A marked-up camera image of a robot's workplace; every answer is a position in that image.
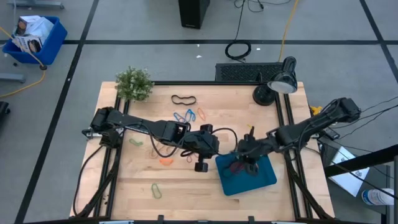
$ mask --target desk lamp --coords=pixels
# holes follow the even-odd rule
[[[254,101],[261,106],[271,105],[276,96],[276,92],[289,94],[297,91],[297,80],[294,68],[296,67],[296,59],[294,57],[285,58],[282,64],[282,70],[277,72],[267,83],[262,82],[260,75],[260,83],[253,91]]]

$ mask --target blue tray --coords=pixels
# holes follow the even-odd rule
[[[53,16],[45,16],[54,24],[52,30],[44,42],[42,50],[39,53],[33,53],[44,65],[51,65],[60,50],[63,40],[67,36],[67,30],[62,26],[60,19]],[[26,52],[21,52],[19,47],[12,43],[9,39],[2,51],[13,56],[20,63],[36,63],[38,62]]]
[[[227,154],[216,157],[218,174],[223,186],[224,194],[227,196],[254,190],[268,185],[276,184],[275,172],[272,168],[268,156],[263,156],[258,160],[258,175],[253,176],[244,170],[232,174],[229,166],[236,161],[235,154]]]

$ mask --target blue bin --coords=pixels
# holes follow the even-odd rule
[[[54,62],[55,57],[60,50],[63,40],[67,36],[68,32],[63,27],[60,19],[53,16],[45,16],[50,22],[54,24],[52,30],[44,42],[42,50],[39,53],[33,53],[44,65],[51,65]],[[38,62],[28,53],[21,52],[20,48],[17,47],[12,40],[9,39],[2,51],[13,56],[20,63],[35,63]]]

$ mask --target potted plant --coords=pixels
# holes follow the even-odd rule
[[[125,100],[145,101],[154,83],[149,79],[150,75],[146,70],[129,68],[116,75],[116,89],[118,95]]]

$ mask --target wooden table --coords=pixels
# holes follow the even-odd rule
[[[102,84],[97,108],[114,105],[114,86],[114,82]],[[238,134],[238,138],[242,138],[249,132],[251,125],[255,126],[255,137],[264,138],[268,130],[279,126],[277,112],[275,103],[270,106],[255,104],[252,99],[254,88],[255,86],[249,85],[156,85],[146,103],[130,104],[129,114],[152,121],[174,120],[174,112],[185,114],[186,110],[191,108],[197,113],[197,108],[200,107],[206,114],[206,121],[202,121],[197,115],[197,120],[191,122],[192,130],[210,123],[215,129],[232,128]],[[170,100],[170,96],[174,94],[195,95],[197,103],[191,106],[175,105]],[[290,103],[296,123],[310,117],[303,83],[299,83],[298,91],[290,95]],[[233,149],[232,133],[220,131],[216,135],[220,140],[220,153],[227,153]],[[129,142],[130,138],[144,144],[137,147]],[[84,160],[98,148],[99,141],[99,138],[88,141]],[[313,140],[308,146],[317,148]],[[248,220],[248,216],[254,216],[256,221],[294,220],[288,175],[281,154],[269,154],[277,177],[275,185],[227,197],[221,188],[215,157],[206,160],[209,165],[208,172],[200,173],[193,170],[196,157],[193,157],[193,162],[188,163],[178,152],[172,157],[174,162],[170,166],[164,166],[159,162],[159,158],[150,158],[151,150],[149,136],[126,131],[112,219],[156,220],[158,215],[164,215],[165,220],[238,221]],[[103,149],[95,155],[83,172],[76,203],[78,211],[82,210],[98,187],[104,151]],[[302,150],[301,155],[309,191],[325,211],[334,216],[320,156],[309,150]],[[152,196],[153,183],[159,186],[162,192],[161,199]],[[297,191],[300,211],[304,217],[302,195],[298,188]],[[107,199],[108,193],[105,193],[101,206],[102,215],[105,214]]]

